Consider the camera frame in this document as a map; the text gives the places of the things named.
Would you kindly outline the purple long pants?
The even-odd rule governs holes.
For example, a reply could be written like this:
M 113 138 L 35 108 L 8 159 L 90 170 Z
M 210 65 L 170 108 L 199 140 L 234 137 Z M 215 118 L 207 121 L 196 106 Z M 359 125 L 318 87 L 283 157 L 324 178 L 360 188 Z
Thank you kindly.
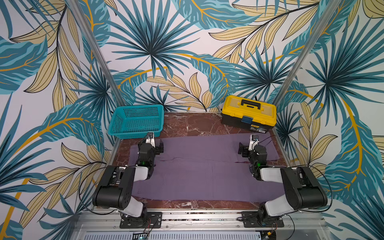
M 250 134 L 162 139 L 150 179 L 133 184 L 132 195 L 160 201 L 202 200 L 261 203 L 284 194 L 281 183 L 256 180 L 238 154 Z

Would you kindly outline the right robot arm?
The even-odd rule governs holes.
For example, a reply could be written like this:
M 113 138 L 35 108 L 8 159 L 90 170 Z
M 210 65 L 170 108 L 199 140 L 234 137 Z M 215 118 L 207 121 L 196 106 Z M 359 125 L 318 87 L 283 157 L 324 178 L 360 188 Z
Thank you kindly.
M 259 221 L 304 209 L 325 207 L 328 204 L 328 197 L 310 167 L 267 166 L 267 150 L 256 142 L 248 146 L 239 143 L 238 154 L 249 160 L 250 172 L 256 180 L 281 183 L 284 187 L 282 196 L 260 205 Z

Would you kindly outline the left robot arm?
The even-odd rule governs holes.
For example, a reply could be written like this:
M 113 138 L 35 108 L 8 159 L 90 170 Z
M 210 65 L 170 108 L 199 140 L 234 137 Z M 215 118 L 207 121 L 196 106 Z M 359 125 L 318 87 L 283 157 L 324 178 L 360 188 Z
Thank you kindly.
M 147 140 L 139 144 L 139 157 L 134 166 L 107 167 L 93 196 L 93 205 L 114 209 L 124 218 L 146 219 L 147 209 L 132 196 L 134 182 L 151 178 L 155 168 L 155 157 L 164 152 L 163 141 Z

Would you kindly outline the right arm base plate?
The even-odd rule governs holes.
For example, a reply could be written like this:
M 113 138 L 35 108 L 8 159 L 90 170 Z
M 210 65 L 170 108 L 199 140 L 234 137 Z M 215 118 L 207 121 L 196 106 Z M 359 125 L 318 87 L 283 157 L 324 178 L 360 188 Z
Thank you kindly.
M 237 221 L 242 222 L 245 228 L 282 228 L 284 222 L 282 217 L 262 216 L 258 212 L 241 212 Z

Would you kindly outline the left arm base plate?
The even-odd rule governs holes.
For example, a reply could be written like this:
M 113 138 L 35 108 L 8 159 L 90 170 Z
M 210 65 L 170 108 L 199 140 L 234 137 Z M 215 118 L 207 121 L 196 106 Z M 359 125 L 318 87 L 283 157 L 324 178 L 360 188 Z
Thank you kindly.
M 147 212 L 138 218 L 122 215 L 120 229 L 159 229 L 162 217 L 162 212 Z

